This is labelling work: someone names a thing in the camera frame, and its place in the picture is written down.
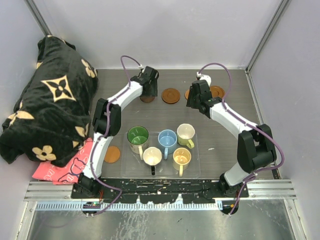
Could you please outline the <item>dark brown coaster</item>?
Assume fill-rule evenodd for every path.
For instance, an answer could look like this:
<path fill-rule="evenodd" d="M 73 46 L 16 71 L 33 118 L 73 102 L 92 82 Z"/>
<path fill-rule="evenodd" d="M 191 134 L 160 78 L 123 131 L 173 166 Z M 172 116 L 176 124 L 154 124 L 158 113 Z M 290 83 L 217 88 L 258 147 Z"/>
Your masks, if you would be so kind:
<path fill-rule="evenodd" d="M 155 100 L 155 96 L 141 96 L 139 99 L 143 102 L 143 103 L 151 103 L 152 101 Z"/>

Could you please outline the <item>light brown ringed coaster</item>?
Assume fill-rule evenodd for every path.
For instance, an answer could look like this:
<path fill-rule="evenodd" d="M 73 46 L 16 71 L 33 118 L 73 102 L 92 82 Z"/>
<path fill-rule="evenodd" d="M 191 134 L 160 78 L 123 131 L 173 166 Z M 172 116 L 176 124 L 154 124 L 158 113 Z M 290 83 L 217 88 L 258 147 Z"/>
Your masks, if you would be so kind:
<path fill-rule="evenodd" d="M 225 96 L 225 91 L 220 86 L 212 85 L 210 86 L 210 91 L 213 98 L 219 97 L 222 99 Z"/>

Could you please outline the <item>orange coaster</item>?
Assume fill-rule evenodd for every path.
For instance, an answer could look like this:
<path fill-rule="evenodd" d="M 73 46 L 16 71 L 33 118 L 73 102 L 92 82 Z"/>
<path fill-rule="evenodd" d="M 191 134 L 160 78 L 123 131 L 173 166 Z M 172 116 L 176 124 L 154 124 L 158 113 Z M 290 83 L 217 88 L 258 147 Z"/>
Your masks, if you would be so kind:
<path fill-rule="evenodd" d="M 104 161 L 106 163 L 115 163 L 116 161 L 119 160 L 121 156 L 121 151 L 118 147 L 116 146 L 109 146 L 107 151 L 106 151 L 106 154 L 105 154 L 105 157 L 104 157 Z"/>
<path fill-rule="evenodd" d="M 185 97 L 186 100 L 187 100 L 188 97 L 189 97 L 189 93 L 190 93 L 190 90 L 188 89 L 188 90 L 185 92 L 185 94 L 184 94 L 184 97 Z"/>

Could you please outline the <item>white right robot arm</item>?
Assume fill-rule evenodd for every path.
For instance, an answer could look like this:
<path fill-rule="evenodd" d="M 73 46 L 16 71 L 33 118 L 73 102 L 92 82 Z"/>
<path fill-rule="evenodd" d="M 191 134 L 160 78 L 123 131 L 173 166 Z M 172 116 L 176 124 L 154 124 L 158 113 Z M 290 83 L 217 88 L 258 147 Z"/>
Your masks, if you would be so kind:
<path fill-rule="evenodd" d="M 237 139 L 237 162 L 220 175 L 218 181 L 218 189 L 223 196 L 231 197 L 246 177 L 276 160 L 275 145 L 270 141 L 271 128 L 246 120 L 223 103 L 220 97 L 212 97 L 206 80 L 192 82 L 186 106 L 218 122 Z"/>

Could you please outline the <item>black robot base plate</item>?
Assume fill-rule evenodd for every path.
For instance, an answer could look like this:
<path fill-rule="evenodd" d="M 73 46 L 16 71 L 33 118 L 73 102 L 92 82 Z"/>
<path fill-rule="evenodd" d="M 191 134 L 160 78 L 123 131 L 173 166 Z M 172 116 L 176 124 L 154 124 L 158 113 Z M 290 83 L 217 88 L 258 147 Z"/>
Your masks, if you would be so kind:
<path fill-rule="evenodd" d="M 240 185 L 231 187 L 222 192 L 217 180 L 212 179 L 128 179 L 128 178 L 102 178 L 105 184 L 122 190 L 121 196 L 116 203 L 134 204 L 139 201 L 143 204 L 153 202 L 154 204 L 174 203 L 179 195 L 184 204 L 215 203 L 216 198 L 237 197 Z M 72 199 L 94 199 L 102 198 L 103 202 L 111 203 L 119 191 L 109 189 L 101 184 L 76 183 L 73 185 Z"/>

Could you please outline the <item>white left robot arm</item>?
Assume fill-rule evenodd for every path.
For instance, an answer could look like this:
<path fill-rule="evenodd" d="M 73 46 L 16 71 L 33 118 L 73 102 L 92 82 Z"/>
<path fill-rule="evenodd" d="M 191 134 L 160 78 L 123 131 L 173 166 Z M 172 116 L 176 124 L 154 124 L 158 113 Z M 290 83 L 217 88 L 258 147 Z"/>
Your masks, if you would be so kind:
<path fill-rule="evenodd" d="M 92 148 L 88 162 L 77 182 L 88 198 L 95 198 L 100 193 L 103 162 L 112 139 L 120 131 L 122 111 L 133 100 L 141 96 L 156 97 L 158 78 L 159 72 L 146 66 L 138 75 L 131 77 L 118 93 L 108 99 L 100 98 L 97 101 L 92 120 Z"/>

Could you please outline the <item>olive green white mug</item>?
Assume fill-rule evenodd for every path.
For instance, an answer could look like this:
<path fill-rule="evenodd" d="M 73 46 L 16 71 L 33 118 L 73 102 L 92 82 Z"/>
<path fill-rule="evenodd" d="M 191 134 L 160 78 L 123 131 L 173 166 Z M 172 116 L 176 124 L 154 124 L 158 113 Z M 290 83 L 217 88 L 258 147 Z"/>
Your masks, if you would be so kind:
<path fill-rule="evenodd" d="M 182 123 L 178 126 L 176 131 L 178 143 L 181 146 L 187 146 L 189 149 L 193 149 L 195 147 L 195 144 L 193 142 L 195 133 L 196 131 L 191 124 Z"/>

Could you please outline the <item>brown ringed wooden coaster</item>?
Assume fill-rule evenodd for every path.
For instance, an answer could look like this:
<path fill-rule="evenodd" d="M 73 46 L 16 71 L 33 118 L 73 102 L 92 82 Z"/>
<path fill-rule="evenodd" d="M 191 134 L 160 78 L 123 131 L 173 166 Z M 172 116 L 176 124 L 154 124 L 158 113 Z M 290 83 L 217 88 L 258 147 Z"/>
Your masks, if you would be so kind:
<path fill-rule="evenodd" d="M 167 88 L 161 94 L 162 100 L 167 104 L 175 104 L 180 98 L 180 92 L 175 88 Z"/>

